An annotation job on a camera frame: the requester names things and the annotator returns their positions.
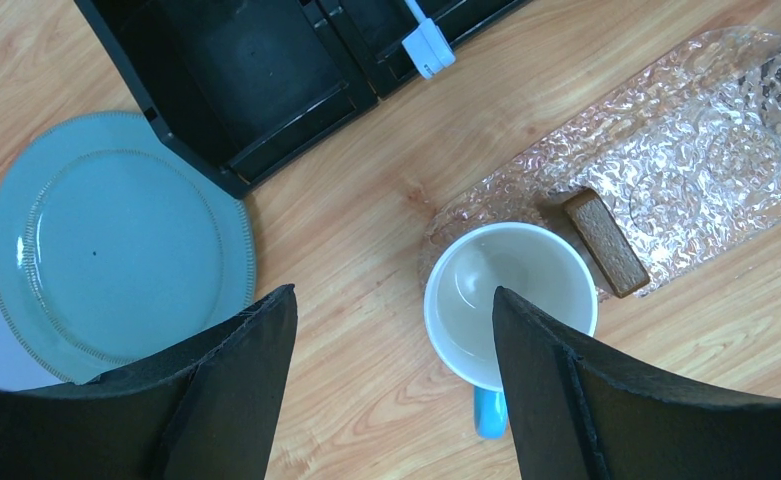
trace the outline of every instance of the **cup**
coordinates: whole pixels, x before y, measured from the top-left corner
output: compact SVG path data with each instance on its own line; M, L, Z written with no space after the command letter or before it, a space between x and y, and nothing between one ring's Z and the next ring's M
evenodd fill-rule
M596 330L593 278L558 235L526 223L496 223L450 245L425 287L425 328L443 363L474 385L475 427L484 438L501 437L508 424L493 340L493 295L500 285L582 333Z

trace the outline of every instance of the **wooden surface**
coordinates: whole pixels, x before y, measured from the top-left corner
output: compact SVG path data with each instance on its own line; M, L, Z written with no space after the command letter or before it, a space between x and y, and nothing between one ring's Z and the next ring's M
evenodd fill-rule
M677 43L738 24L781 32L781 0L535 0L256 191L258 294L294 282L300 306L268 478L518 478L510 435L476 437L471 387L428 343L423 229ZM105 109L136 106L73 3L0 0L0 182L35 135ZM781 226L646 299L606 302L597 334L781 397Z

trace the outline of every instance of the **wooden block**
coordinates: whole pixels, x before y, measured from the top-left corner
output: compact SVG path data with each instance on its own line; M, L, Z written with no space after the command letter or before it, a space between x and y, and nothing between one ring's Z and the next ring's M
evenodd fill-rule
M595 191L583 190L563 208L614 295L624 298L649 284L649 273Z

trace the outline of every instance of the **bubble wrap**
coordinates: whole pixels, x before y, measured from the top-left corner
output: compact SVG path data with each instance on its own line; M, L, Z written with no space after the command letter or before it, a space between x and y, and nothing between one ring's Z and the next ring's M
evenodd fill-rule
M551 228L546 210L583 187L649 271L640 296L781 222L781 35L695 37L458 195L426 228L422 285L464 233Z

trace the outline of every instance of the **blue brush handle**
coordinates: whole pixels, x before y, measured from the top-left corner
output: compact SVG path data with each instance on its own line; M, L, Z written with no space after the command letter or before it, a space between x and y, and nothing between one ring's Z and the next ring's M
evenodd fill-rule
M482 438L501 438L508 426L508 405L505 394L475 387L475 431Z

